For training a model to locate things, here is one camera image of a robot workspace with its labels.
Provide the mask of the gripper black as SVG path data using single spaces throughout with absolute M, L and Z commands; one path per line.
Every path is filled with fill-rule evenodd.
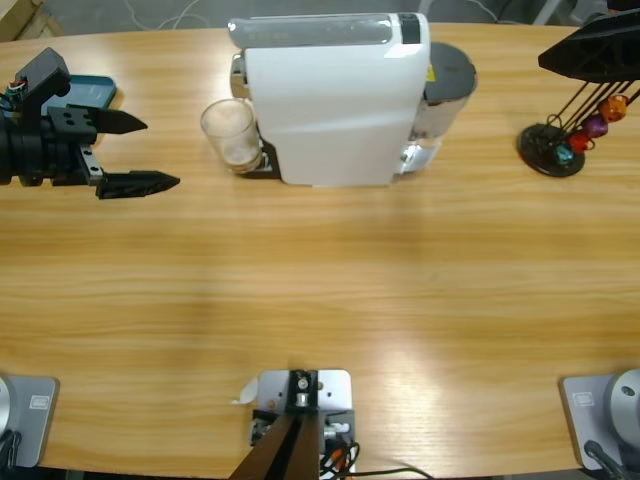
M 127 134 L 147 129 L 137 117 L 112 109 L 50 107 L 31 121 L 1 116 L 1 183 L 18 178 L 24 186 L 97 186 L 98 199 L 138 198 L 167 191 L 178 177 L 160 171 L 106 173 L 93 151 L 98 133 Z

